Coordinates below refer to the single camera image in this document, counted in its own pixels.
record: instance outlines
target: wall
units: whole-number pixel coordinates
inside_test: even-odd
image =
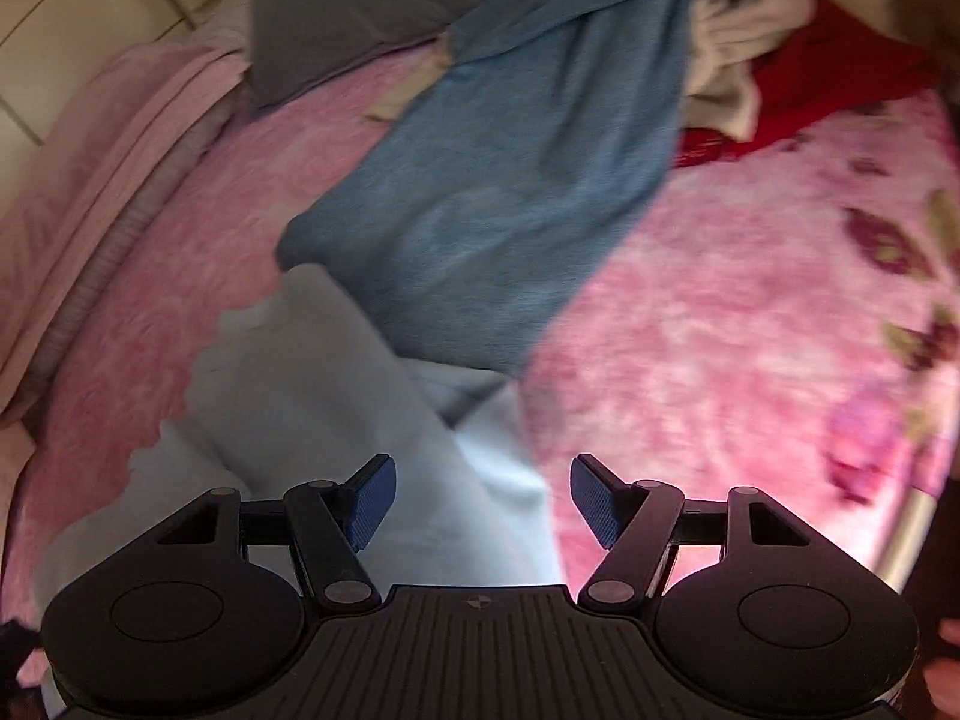
[[[895,0],[899,28],[912,42],[925,46],[943,63],[960,103],[960,0]]]
[[[0,0],[0,215],[61,108],[104,60],[180,28],[166,0]]]

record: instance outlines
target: blue towel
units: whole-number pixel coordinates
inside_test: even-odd
[[[690,0],[487,0],[456,65],[287,227],[405,357],[519,375],[661,186]]]

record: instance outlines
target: white cloth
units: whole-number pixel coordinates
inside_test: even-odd
[[[226,314],[185,399],[187,415],[131,456],[120,498],[47,550],[38,608],[210,488],[280,498],[310,480],[342,482],[379,452],[397,462],[397,499],[360,560],[382,593],[393,584],[563,581],[517,384],[398,360],[318,266],[292,269],[271,298]],[[59,699],[47,689],[45,700],[53,716]]]
[[[750,61],[810,23],[816,0],[693,0],[685,126],[752,141],[760,89]]]

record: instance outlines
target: bed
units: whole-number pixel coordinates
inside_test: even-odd
[[[205,87],[213,103],[230,99],[232,118],[144,225],[30,411],[37,449],[8,522],[3,619],[37,623],[42,550],[121,493],[128,456],[184,408],[220,314],[277,288],[272,250],[286,224],[383,138],[387,125],[365,112],[429,52],[367,62],[259,119],[239,98],[243,60],[221,68],[216,92]],[[891,586],[905,583],[960,416],[947,348],[954,265],[929,223],[953,199],[960,153],[933,90],[670,173],[550,324],[522,381],[571,587],[600,556],[566,492],[583,451],[688,497],[756,485]],[[903,267],[870,255],[878,236],[899,247]],[[911,357],[920,336],[946,345],[937,365]],[[685,550],[676,576],[715,559]]]

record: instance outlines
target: folded pink fabric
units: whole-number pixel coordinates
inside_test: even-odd
[[[216,142],[224,126],[236,112],[239,98],[240,90],[234,90],[203,114],[203,117],[176,141],[176,146],[160,160],[150,177],[117,215],[70,288],[64,302],[56,310],[13,400],[8,403],[6,412],[0,418],[0,423],[6,424],[8,420],[26,415],[30,408],[47,394],[56,370],[70,346],[73,346],[73,341],[107,285],[140,240],[140,236],[171,199],[176,188],[186,180],[210,146]]]
[[[64,109],[0,225],[0,410],[117,215],[247,66],[224,44],[137,46]]]

